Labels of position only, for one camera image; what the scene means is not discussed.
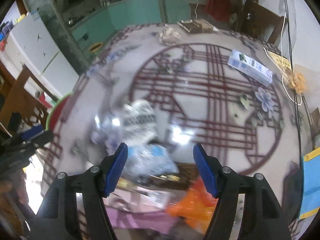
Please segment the orange plastic snack bag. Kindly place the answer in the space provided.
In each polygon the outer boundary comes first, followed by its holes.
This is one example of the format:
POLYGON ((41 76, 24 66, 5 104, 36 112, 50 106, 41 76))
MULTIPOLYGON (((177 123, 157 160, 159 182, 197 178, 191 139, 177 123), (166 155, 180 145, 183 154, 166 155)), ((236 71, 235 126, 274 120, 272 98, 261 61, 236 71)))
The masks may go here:
POLYGON ((217 206, 218 199, 207 192, 199 177, 186 195, 178 202, 169 204, 165 212, 172 217, 182 217, 192 229, 204 235, 217 206))

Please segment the dark gold cigarette box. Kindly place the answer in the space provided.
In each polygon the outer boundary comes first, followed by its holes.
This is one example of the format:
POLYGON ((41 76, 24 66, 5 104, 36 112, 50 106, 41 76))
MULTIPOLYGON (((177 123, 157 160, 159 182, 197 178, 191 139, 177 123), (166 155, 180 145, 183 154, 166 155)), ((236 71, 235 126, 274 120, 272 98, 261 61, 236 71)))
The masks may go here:
POLYGON ((150 176, 146 185, 168 190, 187 190, 198 178, 198 169, 195 164, 189 163, 176 163, 176 166, 178 168, 177 173, 150 176))

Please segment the pink plastic bag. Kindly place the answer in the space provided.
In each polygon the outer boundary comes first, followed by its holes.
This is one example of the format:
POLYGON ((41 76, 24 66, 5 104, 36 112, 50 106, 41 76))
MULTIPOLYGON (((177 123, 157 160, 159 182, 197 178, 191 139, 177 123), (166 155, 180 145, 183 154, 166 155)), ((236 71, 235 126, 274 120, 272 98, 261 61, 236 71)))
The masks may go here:
POLYGON ((179 221, 179 217, 173 217, 162 211, 133 213, 111 207, 107 207, 106 211, 114 228, 152 229, 168 234, 170 229, 179 221))

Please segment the floral paper cup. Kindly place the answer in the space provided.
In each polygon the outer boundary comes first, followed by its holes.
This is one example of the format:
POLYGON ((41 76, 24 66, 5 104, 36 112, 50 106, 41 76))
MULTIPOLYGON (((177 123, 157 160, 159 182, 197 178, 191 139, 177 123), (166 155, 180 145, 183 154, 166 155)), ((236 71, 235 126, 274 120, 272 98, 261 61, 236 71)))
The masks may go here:
POLYGON ((124 105, 121 129, 123 142, 128 146, 146 145, 157 138, 157 119, 150 103, 138 99, 124 105))

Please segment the white barcode wrapper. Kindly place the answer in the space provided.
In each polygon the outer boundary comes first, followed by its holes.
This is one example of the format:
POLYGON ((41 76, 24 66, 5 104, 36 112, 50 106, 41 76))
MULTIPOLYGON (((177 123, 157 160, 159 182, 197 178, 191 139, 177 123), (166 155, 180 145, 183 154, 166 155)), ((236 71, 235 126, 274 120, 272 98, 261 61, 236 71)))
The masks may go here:
POLYGON ((129 178, 178 173, 167 149, 160 145, 129 146, 123 174, 129 178))

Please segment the blue white milk carton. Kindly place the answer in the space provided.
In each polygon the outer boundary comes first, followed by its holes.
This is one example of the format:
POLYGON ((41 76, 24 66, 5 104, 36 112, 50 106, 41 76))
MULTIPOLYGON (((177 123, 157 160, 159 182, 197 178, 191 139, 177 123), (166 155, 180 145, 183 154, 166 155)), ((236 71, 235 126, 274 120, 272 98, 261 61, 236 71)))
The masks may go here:
POLYGON ((273 81, 273 73, 267 67, 249 56, 233 49, 227 64, 268 87, 273 81))

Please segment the newspaper ball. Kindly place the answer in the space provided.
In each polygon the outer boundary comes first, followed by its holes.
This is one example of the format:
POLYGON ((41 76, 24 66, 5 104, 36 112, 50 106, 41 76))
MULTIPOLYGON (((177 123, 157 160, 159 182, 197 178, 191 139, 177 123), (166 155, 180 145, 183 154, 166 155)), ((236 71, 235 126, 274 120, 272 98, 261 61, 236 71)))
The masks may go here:
POLYGON ((173 27, 166 25, 156 37, 159 42, 165 46, 175 45, 181 38, 180 33, 178 33, 173 27))

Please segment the green yellow trash bin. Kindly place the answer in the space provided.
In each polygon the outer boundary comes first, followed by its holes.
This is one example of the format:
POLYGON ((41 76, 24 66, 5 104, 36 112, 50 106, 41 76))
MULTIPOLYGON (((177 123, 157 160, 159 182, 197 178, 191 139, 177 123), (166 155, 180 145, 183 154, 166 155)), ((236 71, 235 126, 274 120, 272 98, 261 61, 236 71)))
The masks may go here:
POLYGON ((97 42, 90 46, 88 52, 91 54, 96 54, 103 46, 102 42, 97 42))

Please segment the teal kitchen cabinets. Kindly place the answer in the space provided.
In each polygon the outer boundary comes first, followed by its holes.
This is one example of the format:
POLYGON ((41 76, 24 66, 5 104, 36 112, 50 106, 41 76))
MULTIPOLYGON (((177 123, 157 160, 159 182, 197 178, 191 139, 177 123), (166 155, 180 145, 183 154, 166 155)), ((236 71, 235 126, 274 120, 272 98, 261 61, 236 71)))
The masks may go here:
POLYGON ((93 12, 71 28, 81 49, 104 43, 128 25, 162 23, 158 0, 122 0, 93 12))

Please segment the blue yellow toy board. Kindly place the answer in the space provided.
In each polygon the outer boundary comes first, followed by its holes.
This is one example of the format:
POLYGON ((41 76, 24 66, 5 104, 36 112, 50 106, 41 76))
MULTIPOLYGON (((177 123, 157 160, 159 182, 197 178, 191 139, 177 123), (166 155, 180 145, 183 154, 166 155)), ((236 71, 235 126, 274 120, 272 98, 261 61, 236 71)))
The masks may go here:
POLYGON ((303 196, 299 219, 315 215, 319 211, 320 156, 319 147, 302 158, 303 196))

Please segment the white refrigerator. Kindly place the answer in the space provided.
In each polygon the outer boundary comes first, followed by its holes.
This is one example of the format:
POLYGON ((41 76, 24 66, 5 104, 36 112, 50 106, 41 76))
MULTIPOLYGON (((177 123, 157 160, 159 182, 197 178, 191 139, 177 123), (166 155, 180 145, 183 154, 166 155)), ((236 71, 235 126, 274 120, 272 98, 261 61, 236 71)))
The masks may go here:
POLYGON ((13 27, 5 51, 13 62, 28 66, 61 94, 71 91, 79 78, 37 11, 13 27))

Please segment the floral tablecloth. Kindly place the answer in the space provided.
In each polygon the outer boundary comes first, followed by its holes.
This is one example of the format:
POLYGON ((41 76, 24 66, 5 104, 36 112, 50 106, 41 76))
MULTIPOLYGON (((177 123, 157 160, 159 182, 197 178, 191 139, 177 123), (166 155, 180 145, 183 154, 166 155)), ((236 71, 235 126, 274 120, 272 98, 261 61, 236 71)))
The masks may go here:
POLYGON ((293 239, 307 224, 298 219, 299 158, 313 146, 306 99, 285 87, 270 60, 279 49, 233 31, 182 33, 162 45, 161 24, 128 26, 107 45, 99 62, 77 81, 54 127, 43 190, 61 171, 79 174, 123 142, 124 105, 147 100, 156 114, 157 138, 175 163, 193 163, 200 143, 243 175, 263 172, 284 209, 293 239), (273 73, 266 87, 227 62, 235 49, 273 73))

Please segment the orange mesh plastic bag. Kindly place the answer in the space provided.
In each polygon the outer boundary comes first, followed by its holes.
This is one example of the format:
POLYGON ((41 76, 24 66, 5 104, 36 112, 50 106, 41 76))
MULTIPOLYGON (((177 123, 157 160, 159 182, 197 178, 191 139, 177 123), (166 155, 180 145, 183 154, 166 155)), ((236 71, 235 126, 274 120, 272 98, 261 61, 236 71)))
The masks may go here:
POLYGON ((289 71, 287 73, 287 84, 298 95, 302 95, 306 90, 306 80, 301 73, 289 71))

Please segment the dark snack packet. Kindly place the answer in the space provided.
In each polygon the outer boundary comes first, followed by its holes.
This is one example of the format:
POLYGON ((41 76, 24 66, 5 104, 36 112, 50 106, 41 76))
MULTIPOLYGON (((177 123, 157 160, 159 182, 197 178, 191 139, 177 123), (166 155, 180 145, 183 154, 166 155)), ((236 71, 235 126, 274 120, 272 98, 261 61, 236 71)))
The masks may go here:
POLYGON ((190 34, 213 33, 219 30, 204 19, 185 20, 178 22, 178 25, 190 34))

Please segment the red hanging garment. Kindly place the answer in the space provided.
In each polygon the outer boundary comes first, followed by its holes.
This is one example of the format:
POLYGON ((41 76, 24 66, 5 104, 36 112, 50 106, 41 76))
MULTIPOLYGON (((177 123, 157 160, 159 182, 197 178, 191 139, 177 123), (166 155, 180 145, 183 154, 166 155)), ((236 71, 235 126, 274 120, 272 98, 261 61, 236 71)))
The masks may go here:
POLYGON ((229 22, 231 7, 231 0, 208 0, 206 13, 217 21, 229 22))

